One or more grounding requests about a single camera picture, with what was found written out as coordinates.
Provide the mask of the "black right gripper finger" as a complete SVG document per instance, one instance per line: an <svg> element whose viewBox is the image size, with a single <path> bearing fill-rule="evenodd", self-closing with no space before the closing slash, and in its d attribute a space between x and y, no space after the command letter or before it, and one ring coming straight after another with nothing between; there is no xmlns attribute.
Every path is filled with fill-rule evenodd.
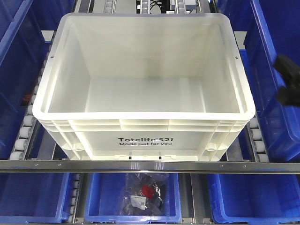
<svg viewBox="0 0 300 225"><path fill-rule="evenodd" d="M277 90L275 98L282 105L300 105L300 87L281 86Z"/></svg>
<svg viewBox="0 0 300 225"><path fill-rule="evenodd" d="M299 82L300 67L284 54L278 54L273 67L281 74L284 82Z"/></svg>

